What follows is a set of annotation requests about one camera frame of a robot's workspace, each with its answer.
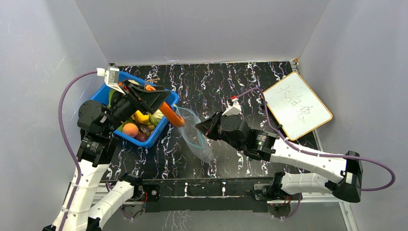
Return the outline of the clear zip top bag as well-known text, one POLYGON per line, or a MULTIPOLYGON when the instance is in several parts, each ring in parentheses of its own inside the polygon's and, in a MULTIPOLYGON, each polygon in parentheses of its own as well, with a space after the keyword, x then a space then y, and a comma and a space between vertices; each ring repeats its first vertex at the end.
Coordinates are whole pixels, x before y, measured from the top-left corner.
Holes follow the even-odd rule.
POLYGON ((176 115, 184 119, 184 126, 179 128, 183 139, 185 140, 190 151, 205 163, 210 163, 214 158, 207 138, 195 127, 201 123, 198 115, 188 108, 176 106, 176 115))

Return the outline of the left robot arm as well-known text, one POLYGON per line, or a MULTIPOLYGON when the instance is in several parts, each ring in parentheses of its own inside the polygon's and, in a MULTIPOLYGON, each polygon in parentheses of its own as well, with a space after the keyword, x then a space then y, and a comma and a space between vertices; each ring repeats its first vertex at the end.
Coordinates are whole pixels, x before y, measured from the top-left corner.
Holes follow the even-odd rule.
POLYGON ((79 108, 81 143, 74 155, 76 170, 63 206, 54 222, 45 227, 47 231, 100 231, 126 200, 143 196, 141 178, 126 173, 104 198, 93 204, 119 142, 114 132, 137 111, 155 112, 171 94, 163 87, 139 86, 129 80, 118 86, 120 96, 111 106, 88 100, 79 108))

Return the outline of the orange papaya slice toy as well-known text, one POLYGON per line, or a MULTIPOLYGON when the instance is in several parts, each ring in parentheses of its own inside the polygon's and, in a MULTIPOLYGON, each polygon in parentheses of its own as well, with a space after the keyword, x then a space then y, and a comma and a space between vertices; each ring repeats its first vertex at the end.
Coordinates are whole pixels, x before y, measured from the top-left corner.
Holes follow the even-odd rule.
MULTIPOLYGON (((148 90, 148 91, 165 90, 162 86, 155 87, 150 84, 146 84, 144 88, 145 90, 148 90)), ((159 107, 159 110, 168 119, 168 121, 171 122, 175 127, 180 128, 185 125, 184 119, 181 116, 177 115, 166 102, 162 103, 162 105, 159 107)))

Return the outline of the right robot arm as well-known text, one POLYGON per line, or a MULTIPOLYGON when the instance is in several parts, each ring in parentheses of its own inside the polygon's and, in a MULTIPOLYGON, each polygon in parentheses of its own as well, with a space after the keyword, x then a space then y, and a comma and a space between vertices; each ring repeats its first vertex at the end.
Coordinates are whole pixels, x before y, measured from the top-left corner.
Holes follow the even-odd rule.
POLYGON ((363 168, 359 153, 324 154, 285 142, 275 133, 250 128, 238 115, 220 112, 195 127, 207 138, 222 140, 251 159, 288 164, 307 171, 277 173, 264 194, 284 199, 298 193, 329 193, 346 202, 361 201, 363 168))

